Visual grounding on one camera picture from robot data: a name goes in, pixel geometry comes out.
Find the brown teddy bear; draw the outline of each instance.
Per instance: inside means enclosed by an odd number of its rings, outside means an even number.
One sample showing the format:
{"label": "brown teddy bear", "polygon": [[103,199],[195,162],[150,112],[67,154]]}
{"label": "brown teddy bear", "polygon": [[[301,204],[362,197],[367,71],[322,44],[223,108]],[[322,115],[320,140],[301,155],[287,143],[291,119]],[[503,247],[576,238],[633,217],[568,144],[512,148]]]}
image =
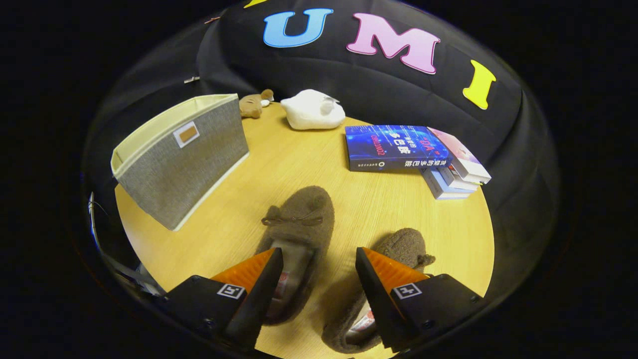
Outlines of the brown teddy bear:
{"label": "brown teddy bear", "polygon": [[273,101],[271,89],[265,89],[261,94],[244,96],[239,100],[239,113],[241,118],[259,118],[262,115],[262,107],[268,106]]}

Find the label tag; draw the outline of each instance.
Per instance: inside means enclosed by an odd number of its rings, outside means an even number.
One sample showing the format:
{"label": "label tag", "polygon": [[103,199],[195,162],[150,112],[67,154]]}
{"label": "label tag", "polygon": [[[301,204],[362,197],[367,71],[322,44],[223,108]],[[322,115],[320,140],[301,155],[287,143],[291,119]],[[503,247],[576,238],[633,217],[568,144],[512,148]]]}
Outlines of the label tag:
{"label": "label tag", "polygon": [[187,144],[193,142],[197,137],[199,137],[199,131],[195,126],[195,123],[190,121],[189,123],[181,126],[173,132],[173,136],[175,136],[175,140],[177,140],[177,144],[180,148],[184,148]]}
{"label": "label tag", "polygon": [[275,299],[282,299],[283,293],[286,290],[286,284],[288,283],[289,273],[287,271],[282,271],[279,276],[279,282],[277,283],[277,288],[275,288],[275,293],[272,295]]}
{"label": "label tag", "polygon": [[406,284],[401,287],[396,287],[393,291],[398,295],[399,299],[404,300],[405,298],[409,298],[411,296],[421,294],[421,290],[414,285],[414,283]]}
{"label": "label tag", "polygon": [[358,322],[356,322],[352,328],[350,328],[353,332],[363,332],[368,329],[375,322],[375,316],[372,314],[372,309],[368,309],[365,316],[361,317]]}
{"label": "label tag", "polygon": [[246,289],[244,287],[233,286],[232,284],[224,284],[224,286],[217,292],[217,294],[233,299],[239,299],[239,297],[241,297],[241,294],[245,290]]}

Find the blue book cover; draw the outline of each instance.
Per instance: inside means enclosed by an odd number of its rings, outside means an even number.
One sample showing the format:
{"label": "blue book cover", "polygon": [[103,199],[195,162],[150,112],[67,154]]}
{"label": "blue book cover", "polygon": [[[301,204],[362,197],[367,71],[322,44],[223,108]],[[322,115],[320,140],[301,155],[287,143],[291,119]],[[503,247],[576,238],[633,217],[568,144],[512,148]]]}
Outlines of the blue book cover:
{"label": "blue book cover", "polygon": [[420,171],[435,199],[462,199],[474,193],[472,190],[463,190],[461,188],[448,186],[436,168],[426,168]]}
{"label": "blue book cover", "polygon": [[425,126],[346,126],[351,171],[445,167],[452,153]]}

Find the letter i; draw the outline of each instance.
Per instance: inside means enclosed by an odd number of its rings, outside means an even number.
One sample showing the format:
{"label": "letter i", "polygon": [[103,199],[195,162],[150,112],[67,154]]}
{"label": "letter i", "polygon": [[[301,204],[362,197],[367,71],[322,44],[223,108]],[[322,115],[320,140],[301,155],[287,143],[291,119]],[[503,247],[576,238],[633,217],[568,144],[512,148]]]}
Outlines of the letter i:
{"label": "letter i", "polygon": [[472,101],[479,109],[487,109],[487,94],[496,77],[485,66],[477,61],[470,60],[474,66],[474,77],[468,88],[463,89],[463,96]]}

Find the screw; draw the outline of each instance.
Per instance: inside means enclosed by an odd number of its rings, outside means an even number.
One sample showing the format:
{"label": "screw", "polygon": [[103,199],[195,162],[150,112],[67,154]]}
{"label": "screw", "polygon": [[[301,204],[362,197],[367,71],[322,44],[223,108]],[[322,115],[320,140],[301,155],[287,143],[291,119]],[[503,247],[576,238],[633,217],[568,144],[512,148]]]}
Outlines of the screw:
{"label": "screw", "polygon": [[430,329],[434,326],[434,321],[431,320],[426,320],[421,324],[421,328],[423,329]]}
{"label": "screw", "polygon": [[212,328],[215,326],[215,321],[209,318],[204,319],[204,323],[206,323],[206,326],[209,328]]}

